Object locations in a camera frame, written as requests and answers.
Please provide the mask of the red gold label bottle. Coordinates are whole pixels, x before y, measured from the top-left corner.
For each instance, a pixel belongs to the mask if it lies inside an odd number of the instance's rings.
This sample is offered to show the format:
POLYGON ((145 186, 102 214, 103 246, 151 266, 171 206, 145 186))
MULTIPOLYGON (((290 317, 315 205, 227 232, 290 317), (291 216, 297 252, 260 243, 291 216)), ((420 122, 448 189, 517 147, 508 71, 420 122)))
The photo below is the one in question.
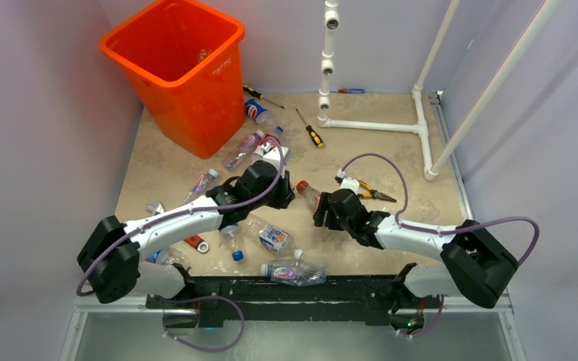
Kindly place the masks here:
POLYGON ((307 203, 309 210, 315 213, 320 204, 321 192, 312 187, 306 180, 300 181, 296 185, 296 190, 307 203))

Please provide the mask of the purple label front bottle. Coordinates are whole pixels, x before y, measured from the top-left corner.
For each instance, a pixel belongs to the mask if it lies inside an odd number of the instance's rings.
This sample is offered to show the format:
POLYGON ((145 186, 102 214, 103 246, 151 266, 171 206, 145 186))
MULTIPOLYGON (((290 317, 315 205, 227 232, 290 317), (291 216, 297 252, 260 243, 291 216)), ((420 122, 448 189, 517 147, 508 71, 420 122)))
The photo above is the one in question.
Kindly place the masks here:
POLYGON ((327 281, 325 268, 295 258, 262 264, 260 274, 272 282, 292 287, 315 286, 327 281))

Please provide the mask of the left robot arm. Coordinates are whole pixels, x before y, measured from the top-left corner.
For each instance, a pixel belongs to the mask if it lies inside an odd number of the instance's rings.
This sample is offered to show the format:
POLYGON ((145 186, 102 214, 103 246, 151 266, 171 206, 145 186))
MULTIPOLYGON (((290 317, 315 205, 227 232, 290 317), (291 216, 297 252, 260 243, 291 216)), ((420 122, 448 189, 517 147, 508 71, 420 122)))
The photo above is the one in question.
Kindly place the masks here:
POLYGON ((129 294, 155 295, 186 307, 194 297, 189 274, 179 265, 148 262, 148 257, 192 235, 239 223, 260 207, 285 209, 293 199, 290 172, 259 160, 234 184, 216 186, 173 210, 126 222, 106 217, 77 256, 84 276, 76 293, 93 294, 102 304, 129 294))

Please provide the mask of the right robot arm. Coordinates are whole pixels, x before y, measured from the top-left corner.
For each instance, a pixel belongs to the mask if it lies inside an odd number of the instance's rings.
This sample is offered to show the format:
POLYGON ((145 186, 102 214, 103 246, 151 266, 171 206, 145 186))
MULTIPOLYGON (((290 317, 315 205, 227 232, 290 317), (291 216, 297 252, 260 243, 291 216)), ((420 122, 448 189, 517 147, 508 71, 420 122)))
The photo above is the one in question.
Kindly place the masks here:
POLYGON ((347 232, 364 247, 401 250, 435 259, 408 266, 392 287, 394 300, 410 306, 426 296, 463 296, 493 308, 519 268, 519 261, 480 223, 431 226, 368 211, 349 189, 317 197, 315 226, 347 232))

